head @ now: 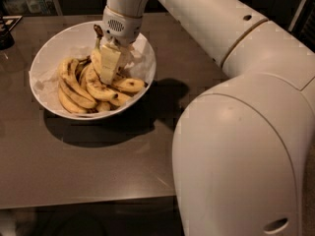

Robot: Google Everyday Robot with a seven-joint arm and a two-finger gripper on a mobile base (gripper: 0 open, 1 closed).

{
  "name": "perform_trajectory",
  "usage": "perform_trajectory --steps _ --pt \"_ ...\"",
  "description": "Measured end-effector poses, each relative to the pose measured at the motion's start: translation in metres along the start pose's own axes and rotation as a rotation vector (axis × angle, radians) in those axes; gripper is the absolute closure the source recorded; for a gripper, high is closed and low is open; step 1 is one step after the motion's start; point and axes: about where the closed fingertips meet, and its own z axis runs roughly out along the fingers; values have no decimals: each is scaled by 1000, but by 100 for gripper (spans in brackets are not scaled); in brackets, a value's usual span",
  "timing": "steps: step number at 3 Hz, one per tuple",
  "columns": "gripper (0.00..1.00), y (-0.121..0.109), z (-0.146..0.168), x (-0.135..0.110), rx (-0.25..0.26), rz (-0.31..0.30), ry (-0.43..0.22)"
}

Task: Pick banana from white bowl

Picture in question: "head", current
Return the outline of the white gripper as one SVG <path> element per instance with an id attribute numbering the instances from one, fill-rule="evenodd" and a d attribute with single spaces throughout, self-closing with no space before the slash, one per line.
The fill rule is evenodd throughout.
<path id="1" fill-rule="evenodd" d="M 134 46 L 140 28 L 141 18 L 132 18 L 118 14 L 105 7 L 102 17 L 102 29 L 108 41 L 120 45 L 120 50 L 115 45 L 105 44 L 101 47 L 100 80 L 111 85 L 118 67 L 125 68 L 133 60 Z"/>

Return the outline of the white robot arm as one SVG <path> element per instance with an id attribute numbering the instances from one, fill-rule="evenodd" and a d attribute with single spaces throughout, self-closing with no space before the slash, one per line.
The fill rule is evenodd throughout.
<path id="1" fill-rule="evenodd" d="M 122 45 L 148 0 L 107 0 Z M 172 168 L 185 236 L 302 236 L 302 189 L 315 132 L 315 54 L 238 0 L 158 0 L 225 73 L 174 131 Z"/>

